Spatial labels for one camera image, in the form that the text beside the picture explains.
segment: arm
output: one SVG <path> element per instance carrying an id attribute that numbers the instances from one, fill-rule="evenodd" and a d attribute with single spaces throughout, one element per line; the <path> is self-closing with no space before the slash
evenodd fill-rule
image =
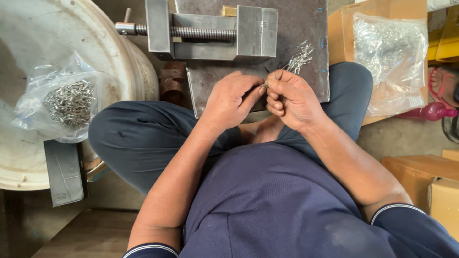
<path id="1" fill-rule="evenodd" d="M 128 249 L 159 242 L 181 250 L 182 228 L 201 176 L 202 166 L 214 141 L 226 129 L 240 124 L 264 94 L 253 85 L 263 83 L 257 76 L 234 72 L 218 81 L 196 126 L 148 192 L 135 220 Z"/>
<path id="2" fill-rule="evenodd" d="M 304 79 L 278 70 L 267 81 L 268 110 L 308 141 L 329 171 L 362 206 L 368 220 L 386 204 L 412 204 L 397 179 L 326 116 Z"/>

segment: dark blue pants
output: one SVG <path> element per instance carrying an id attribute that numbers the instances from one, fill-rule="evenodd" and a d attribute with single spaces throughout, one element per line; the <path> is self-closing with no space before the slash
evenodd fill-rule
<path id="1" fill-rule="evenodd" d="M 371 73 L 353 62 L 330 66 L 330 102 L 322 108 L 354 141 L 373 90 Z M 192 111 L 162 101 L 121 101 L 99 112 L 89 141 L 99 157 L 126 182 L 147 194 L 196 124 Z M 291 147 L 323 165 L 308 142 L 285 126 L 275 143 Z M 225 151 L 240 146 L 241 132 L 223 132 L 211 148 L 203 171 Z"/>

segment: white plastic bucket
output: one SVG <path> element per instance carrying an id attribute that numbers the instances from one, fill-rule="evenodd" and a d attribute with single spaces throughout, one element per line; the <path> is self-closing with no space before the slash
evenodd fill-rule
<path id="1" fill-rule="evenodd" d="M 10 125 L 27 73 L 55 38 L 95 69 L 118 79 L 107 99 L 158 100 L 157 76 L 146 56 L 90 0 L 0 0 L 0 189 L 48 189 L 43 141 Z M 85 157 L 94 158 L 87 141 Z"/>

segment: fingernail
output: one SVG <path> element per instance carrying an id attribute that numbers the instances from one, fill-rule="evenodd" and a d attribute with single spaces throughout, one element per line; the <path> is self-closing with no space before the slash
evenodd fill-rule
<path id="1" fill-rule="evenodd" d="M 261 88 L 258 90 L 258 94 L 263 95 L 265 91 L 266 91 L 266 88 L 265 88 L 265 87 L 261 87 Z"/>
<path id="2" fill-rule="evenodd" d="M 268 84 L 272 85 L 272 86 L 276 86 L 277 85 L 277 80 L 276 79 L 270 79 Z"/>

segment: man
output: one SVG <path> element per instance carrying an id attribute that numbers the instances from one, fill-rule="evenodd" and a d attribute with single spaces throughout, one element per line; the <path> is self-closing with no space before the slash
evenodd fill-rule
<path id="1" fill-rule="evenodd" d="M 263 83 L 273 116 L 240 124 Z M 100 112 L 92 147 L 148 193 L 124 257 L 459 257 L 355 143 L 372 87 L 367 69 L 342 62 L 330 66 L 322 106 L 304 79 L 278 70 L 218 81 L 198 121 L 158 101 Z"/>

